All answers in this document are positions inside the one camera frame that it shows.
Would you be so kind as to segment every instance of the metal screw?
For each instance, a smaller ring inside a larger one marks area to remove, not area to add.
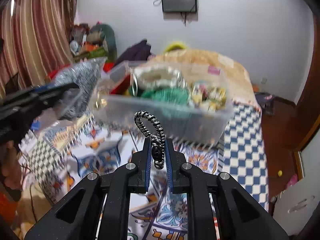
[[[136,165],[134,163],[127,163],[127,165],[125,166],[128,170],[133,170]]]
[[[97,175],[97,173],[91,172],[88,174],[87,177],[89,180],[95,180],[98,177],[98,175]]]
[[[189,170],[192,168],[192,165],[191,163],[183,163],[182,168],[184,168],[185,170]]]
[[[221,179],[229,179],[230,175],[229,175],[229,173],[222,172],[222,173],[220,173],[220,177],[221,177]]]

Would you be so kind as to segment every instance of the black cable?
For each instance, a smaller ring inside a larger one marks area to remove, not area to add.
[[[23,165],[21,165],[21,164],[20,164],[20,167],[25,168],[25,169],[31,171],[31,169],[30,169],[29,167],[23,166]]]
[[[33,183],[30,185],[30,198],[31,198],[31,209],[32,209],[32,213],[33,213],[33,218],[35,219],[36,222],[38,222],[37,218],[36,218],[36,214],[35,214],[35,208],[33,207],[33,200],[32,200],[32,194],[31,194],[31,187],[32,187]]]
[[[134,144],[134,146],[135,146],[135,148],[136,148],[136,150],[137,150],[137,152],[138,152],[139,150],[138,150],[137,145],[136,145],[136,143],[135,143],[135,141],[134,141],[134,139],[133,139],[133,136],[132,136],[131,131],[129,131],[129,133],[130,133],[130,135],[131,135],[131,139],[132,139],[132,141],[133,141],[133,144]]]
[[[182,12],[180,13],[181,17],[183,19],[183,24],[185,27],[187,26],[187,15],[192,12],[193,8],[197,5],[197,3],[198,3],[198,0],[196,0],[195,4],[193,5],[193,7],[190,9],[189,12],[184,13],[184,16],[183,16]]]

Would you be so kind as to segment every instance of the pink curtain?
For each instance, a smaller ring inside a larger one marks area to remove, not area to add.
[[[0,13],[0,97],[11,76],[19,72],[20,88],[44,84],[45,76],[73,61],[67,30],[76,0],[14,0]]]

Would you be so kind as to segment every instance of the dark purple cloth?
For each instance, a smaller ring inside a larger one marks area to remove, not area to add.
[[[137,44],[127,48],[124,53],[116,60],[115,66],[125,60],[129,61],[146,61],[151,55],[151,45],[147,44],[147,40],[142,40]]]

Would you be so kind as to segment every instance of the plastic container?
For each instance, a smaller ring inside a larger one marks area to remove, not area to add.
[[[108,75],[98,81],[90,103],[89,109],[94,117],[103,123],[112,125],[116,129],[136,130],[133,116],[137,111],[148,111],[153,114],[161,123],[168,138],[179,138],[187,141],[194,141],[204,144],[216,144],[223,133],[225,126],[234,115],[232,100],[228,93],[227,83],[225,82],[222,70],[212,66],[201,65],[214,73],[214,83],[227,90],[227,101],[224,109],[217,112],[205,112],[201,109],[191,108],[190,106],[173,105],[166,102],[157,102],[149,99],[135,98],[122,95],[108,95],[114,87],[120,84],[124,78],[131,73],[131,68],[140,65],[137,62],[123,62]],[[186,67],[181,64],[161,63],[161,65],[171,66],[182,70]],[[189,65],[186,73],[190,69],[196,69],[200,65]],[[145,126],[156,134],[152,125],[143,120]]]

